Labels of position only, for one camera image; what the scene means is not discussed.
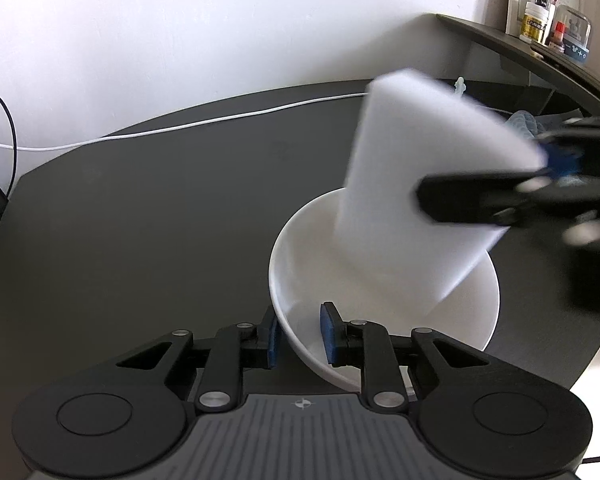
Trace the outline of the white sponge block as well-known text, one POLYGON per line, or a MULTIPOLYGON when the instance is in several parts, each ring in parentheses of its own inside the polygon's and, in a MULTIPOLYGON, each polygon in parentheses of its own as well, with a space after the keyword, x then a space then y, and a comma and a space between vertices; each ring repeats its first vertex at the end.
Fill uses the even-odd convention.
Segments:
POLYGON ((486 201, 545 169, 501 117, 414 70, 367 87, 334 239, 390 297, 431 311, 504 230, 486 201))

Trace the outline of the white ceramic bowl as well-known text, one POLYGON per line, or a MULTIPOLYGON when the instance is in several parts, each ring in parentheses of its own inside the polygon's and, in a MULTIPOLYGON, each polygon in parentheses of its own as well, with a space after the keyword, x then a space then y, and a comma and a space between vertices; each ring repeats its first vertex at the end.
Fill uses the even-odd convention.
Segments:
POLYGON ((333 367, 322 339, 321 304, 331 301, 347 321, 372 321, 393 335, 414 327, 438 332, 483 350, 500 314, 500 284, 484 254, 475 269, 430 313, 423 315, 403 297, 393 298, 342 260, 332 242, 339 190, 325 193, 299 209, 284 225, 268 267, 274 310, 298 357, 315 374, 349 392, 361 387, 353 366, 333 367))

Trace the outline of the dark wall shelf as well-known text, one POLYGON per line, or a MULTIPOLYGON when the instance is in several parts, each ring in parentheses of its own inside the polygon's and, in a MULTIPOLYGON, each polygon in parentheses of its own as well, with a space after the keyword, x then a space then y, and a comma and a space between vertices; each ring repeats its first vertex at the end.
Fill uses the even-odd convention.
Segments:
POLYGON ((600 116, 600 78, 559 52, 454 16, 437 14, 447 29, 488 48, 545 80, 594 116, 600 116))

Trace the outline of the clear plastic container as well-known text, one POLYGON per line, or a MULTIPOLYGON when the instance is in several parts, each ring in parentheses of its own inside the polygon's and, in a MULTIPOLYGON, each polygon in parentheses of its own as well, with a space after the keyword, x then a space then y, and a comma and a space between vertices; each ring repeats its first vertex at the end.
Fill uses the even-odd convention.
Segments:
POLYGON ((570 6, 558 6, 557 19, 565 25, 562 44, 564 53, 574 62, 584 64, 590 49, 588 40, 592 32, 591 21, 580 11, 570 6))

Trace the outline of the red cap small bottle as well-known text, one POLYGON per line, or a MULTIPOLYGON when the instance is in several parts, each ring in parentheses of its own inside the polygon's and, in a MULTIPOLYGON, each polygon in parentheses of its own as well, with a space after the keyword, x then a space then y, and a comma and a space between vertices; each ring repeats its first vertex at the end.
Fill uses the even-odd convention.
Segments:
POLYGON ((566 31, 566 25, 564 22, 557 21, 554 28, 552 29, 552 33, 550 34, 550 38, 548 38, 548 46, 560 53, 565 52, 564 46, 564 36, 566 31))

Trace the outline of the white pill bottle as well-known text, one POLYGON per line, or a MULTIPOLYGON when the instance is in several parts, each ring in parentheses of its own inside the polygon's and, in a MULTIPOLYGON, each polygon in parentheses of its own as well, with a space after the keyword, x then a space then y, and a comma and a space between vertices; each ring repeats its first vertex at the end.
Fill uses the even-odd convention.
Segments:
POLYGON ((542 3, 528 1, 524 7, 524 17, 522 18, 519 32, 519 39, 532 44, 542 41, 548 21, 548 7, 542 3))

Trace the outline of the green striped towel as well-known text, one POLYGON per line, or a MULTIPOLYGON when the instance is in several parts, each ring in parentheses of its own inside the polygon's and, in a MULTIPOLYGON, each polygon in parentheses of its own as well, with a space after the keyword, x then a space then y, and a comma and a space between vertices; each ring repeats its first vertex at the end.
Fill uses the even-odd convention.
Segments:
POLYGON ((465 99, 464 80, 456 82, 452 96, 446 100, 445 118, 454 134, 469 144, 473 159, 470 172, 498 172, 522 177, 518 188, 534 191, 552 182, 559 186, 582 186, 573 160, 559 155, 554 148, 540 143, 540 134, 548 125, 525 110, 518 110, 503 120, 473 100, 465 99))

